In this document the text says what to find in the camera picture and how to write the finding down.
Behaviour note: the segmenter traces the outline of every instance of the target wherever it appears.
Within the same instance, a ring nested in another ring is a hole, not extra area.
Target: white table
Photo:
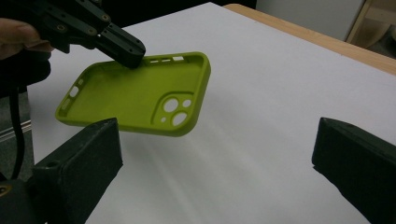
[[[182,137],[120,133],[124,165],[88,223],[368,223],[311,156],[320,117],[396,144],[396,77],[213,4],[126,28],[147,55],[201,51],[212,72],[200,118]],[[54,51],[29,87],[35,160],[81,128],[55,119],[90,64]]]

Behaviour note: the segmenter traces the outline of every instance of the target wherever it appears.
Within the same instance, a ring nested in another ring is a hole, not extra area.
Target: black cable
[[[17,155],[11,179],[18,178],[18,175],[21,172],[25,152],[25,143],[20,118],[19,96],[20,94],[18,88],[11,90],[9,93],[9,112],[11,114],[12,127],[17,140]]]

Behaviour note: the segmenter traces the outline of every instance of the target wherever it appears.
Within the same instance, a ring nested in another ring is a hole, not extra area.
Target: phone case
[[[198,120],[209,76],[202,52],[146,56],[136,69],[94,63],[60,102],[56,119],[87,126],[117,118],[120,131],[181,136]]]

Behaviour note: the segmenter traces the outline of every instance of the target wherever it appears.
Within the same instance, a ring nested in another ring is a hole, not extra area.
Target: white wall
[[[256,9],[346,40],[364,0],[257,0]]]

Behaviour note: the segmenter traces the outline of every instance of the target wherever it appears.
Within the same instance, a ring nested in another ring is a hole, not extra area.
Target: finger
[[[22,49],[23,49],[22,44],[15,44],[15,45],[0,44],[0,60],[11,57],[12,55],[15,55],[18,52],[20,52]]]
[[[54,50],[54,48],[50,45],[50,42],[48,42],[46,40],[38,41],[33,45],[25,44],[25,48],[28,50],[44,51],[44,52],[51,52]]]
[[[23,21],[0,18],[0,43],[20,44],[40,39],[38,31]]]

